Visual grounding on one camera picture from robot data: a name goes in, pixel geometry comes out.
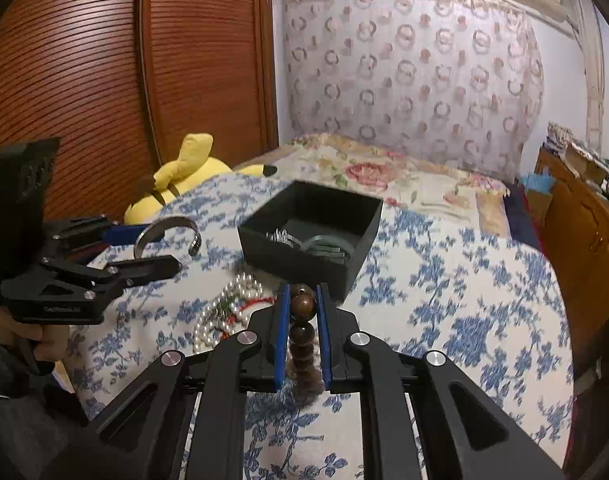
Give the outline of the person's left hand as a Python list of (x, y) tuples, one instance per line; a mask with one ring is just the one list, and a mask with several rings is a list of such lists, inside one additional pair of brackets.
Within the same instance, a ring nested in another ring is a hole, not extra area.
[(15, 321), (0, 307), (0, 344), (14, 346), (20, 339), (35, 342), (33, 355), (37, 361), (58, 362), (66, 354), (70, 328), (67, 325), (35, 325)]

